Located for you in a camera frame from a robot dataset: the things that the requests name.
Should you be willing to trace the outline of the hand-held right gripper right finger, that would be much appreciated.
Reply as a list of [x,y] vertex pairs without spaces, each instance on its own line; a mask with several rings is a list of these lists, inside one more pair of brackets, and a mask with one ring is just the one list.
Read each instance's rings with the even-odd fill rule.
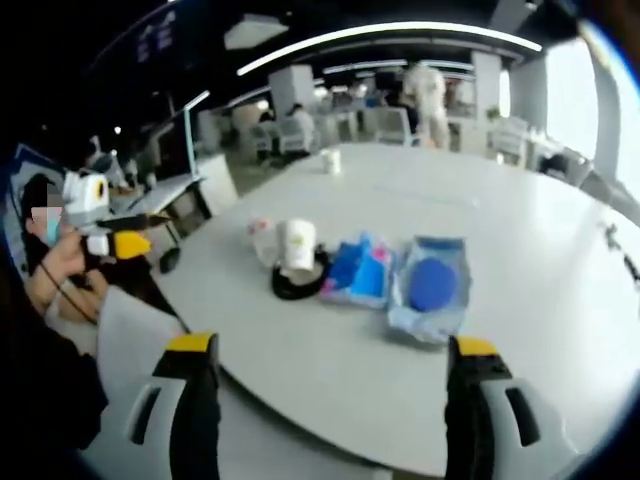
[[488,341],[449,338],[447,479],[563,479],[570,441],[557,410]]

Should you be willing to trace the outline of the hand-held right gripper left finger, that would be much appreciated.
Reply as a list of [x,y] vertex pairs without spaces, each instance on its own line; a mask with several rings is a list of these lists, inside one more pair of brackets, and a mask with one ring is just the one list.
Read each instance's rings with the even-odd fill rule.
[[120,479],[218,479],[218,336],[166,346],[152,372],[123,389]]

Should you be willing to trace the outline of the person's left hand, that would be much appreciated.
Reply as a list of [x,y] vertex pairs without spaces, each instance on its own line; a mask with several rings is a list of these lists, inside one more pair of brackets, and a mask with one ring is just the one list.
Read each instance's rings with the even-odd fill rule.
[[61,237],[42,262],[42,268],[56,281],[85,272],[83,237],[73,232]]

